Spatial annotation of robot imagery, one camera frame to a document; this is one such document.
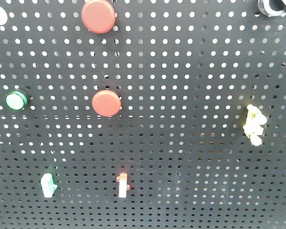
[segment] white clip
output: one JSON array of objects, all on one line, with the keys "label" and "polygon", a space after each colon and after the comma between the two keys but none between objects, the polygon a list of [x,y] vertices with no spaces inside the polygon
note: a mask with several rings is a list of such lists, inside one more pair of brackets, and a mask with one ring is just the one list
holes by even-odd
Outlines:
[{"label": "white clip", "polygon": [[46,173],[41,178],[41,188],[45,198],[51,198],[57,185],[53,183],[53,176],[51,173]]},{"label": "white clip", "polygon": [[259,135],[262,135],[264,131],[260,125],[266,124],[267,118],[256,106],[250,104],[247,106],[247,109],[248,115],[243,129],[250,142],[254,146],[260,146],[263,142]]},{"label": "white clip", "polygon": [[119,182],[119,198],[126,198],[126,191],[130,189],[130,185],[127,184],[127,173],[121,173],[117,178]]}]

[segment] red push button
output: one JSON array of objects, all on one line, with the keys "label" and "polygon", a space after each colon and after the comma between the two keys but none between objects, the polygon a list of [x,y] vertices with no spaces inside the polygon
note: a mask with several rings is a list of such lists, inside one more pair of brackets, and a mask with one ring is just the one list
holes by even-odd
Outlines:
[{"label": "red push button", "polygon": [[92,32],[106,33],[115,23],[115,12],[106,0],[90,0],[82,8],[82,21]]},{"label": "red push button", "polygon": [[99,115],[109,117],[119,112],[121,100],[115,92],[103,90],[92,98],[92,107]]}]

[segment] black pegboard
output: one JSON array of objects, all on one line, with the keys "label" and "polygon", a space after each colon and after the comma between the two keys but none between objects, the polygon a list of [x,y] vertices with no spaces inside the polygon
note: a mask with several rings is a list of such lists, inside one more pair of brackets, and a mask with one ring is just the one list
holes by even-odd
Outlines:
[{"label": "black pegboard", "polygon": [[[0,0],[0,229],[286,228],[286,17],[255,0],[115,0],[96,35],[83,4]],[[15,112],[18,87],[31,101]],[[91,106],[105,88],[122,97],[112,118]],[[268,117],[259,147],[248,104]]]}]

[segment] green indicator light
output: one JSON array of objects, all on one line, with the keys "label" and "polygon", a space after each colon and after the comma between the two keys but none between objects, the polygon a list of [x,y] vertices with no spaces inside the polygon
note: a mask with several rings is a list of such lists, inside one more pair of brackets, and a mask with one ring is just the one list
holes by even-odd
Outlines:
[{"label": "green indicator light", "polygon": [[22,90],[12,90],[5,96],[5,103],[14,111],[23,110],[28,105],[28,96]]}]

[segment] button cap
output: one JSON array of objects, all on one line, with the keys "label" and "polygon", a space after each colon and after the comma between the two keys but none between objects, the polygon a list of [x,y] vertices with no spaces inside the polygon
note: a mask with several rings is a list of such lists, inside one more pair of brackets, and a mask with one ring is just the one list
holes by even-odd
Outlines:
[{"label": "button cap", "polygon": [[82,8],[82,21],[92,32],[106,33],[115,23],[115,12],[106,0],[90,0]]},{"label": "button cap", "polygon": [[92,98],[92,107],[99,115],[109,117],[119,112],[121,100],[115,92],[103,90],[96,93]]},{"label": "button cap", "polygon": [[5,96],[5,103],[12,110],[23,110],[28,105],[28,97],[22,90],[12,90]]}]

